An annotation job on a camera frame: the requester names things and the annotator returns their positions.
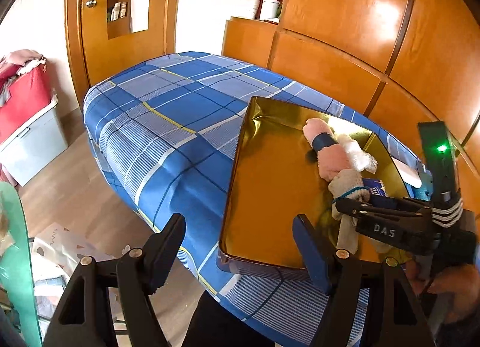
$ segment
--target person's leg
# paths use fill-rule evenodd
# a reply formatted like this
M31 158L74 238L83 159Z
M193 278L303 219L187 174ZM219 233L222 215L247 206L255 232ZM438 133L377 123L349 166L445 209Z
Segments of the person's leg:
M182 347L274 347L275 343L236 318L203 292Z

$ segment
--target green led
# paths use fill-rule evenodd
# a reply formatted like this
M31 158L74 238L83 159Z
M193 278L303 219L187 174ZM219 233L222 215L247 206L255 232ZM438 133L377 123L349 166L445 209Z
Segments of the green led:
M437 151L439 151L440 153L443 153L447 150L447 145L443 144L443 145L440 145L438 148L437 148Z

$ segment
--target door knob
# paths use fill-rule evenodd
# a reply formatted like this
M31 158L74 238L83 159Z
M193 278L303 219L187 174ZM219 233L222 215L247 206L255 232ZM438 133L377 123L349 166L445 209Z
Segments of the door knob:
M88 8L95 7L96 4L97 4L97 1L96 1L96 0L87 0L87 2L85 3L85 5L86 5Z

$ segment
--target human hand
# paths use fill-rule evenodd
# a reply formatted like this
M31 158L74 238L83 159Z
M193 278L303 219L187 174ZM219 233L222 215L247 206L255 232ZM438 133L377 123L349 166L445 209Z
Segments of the human hand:
M418 263L406 263L405 275L414 293L418 296L428 281L418 279L420 267ZM453 293L453 307L448 312L444 323L450 324L465 319L480 305L480 273L471 264L449 267L439 273L427 290L428 293Z

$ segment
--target plaid fabric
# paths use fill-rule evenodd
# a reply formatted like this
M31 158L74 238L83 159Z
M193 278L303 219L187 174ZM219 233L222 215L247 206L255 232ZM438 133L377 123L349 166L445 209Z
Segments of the plaid fabric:
M381 136L390 153L417 169L416 156L340 102L248 63L207 53L143 62L94 87L83 111L105 180L156 232L181 213L187 232L178 258L217 301L277 343L307 345L328 301L310 281L229 274L215 263L242 117L252 96L323 110ZM350 342L358 341L362 291Z

